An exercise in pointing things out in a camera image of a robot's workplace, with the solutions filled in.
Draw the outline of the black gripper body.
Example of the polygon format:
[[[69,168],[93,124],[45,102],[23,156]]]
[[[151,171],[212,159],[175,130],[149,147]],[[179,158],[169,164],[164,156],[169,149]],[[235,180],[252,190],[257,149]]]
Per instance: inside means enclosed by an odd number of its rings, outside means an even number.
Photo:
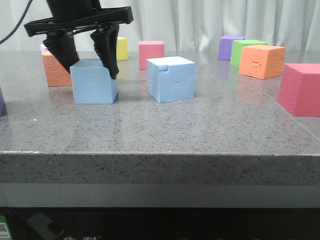
[[[26,23],[24,28],[29,37],[53,32],[104,31],[134,20],[130,6],[102,8],[98,0],[48,0],[46,3],[52,17]]]

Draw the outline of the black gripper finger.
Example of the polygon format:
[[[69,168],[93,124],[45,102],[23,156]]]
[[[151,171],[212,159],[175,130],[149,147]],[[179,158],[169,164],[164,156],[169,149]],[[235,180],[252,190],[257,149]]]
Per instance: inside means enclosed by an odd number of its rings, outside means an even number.
[[[70,73],[70,67],[80,60],[74,37],[66,32],[48,33],[43,44],[68,73]]]
[[[116,79],[119,73],[117,65],[118,24],[107,24],[90,34],[96,54],[102,65],[109,70],[110,77]]]

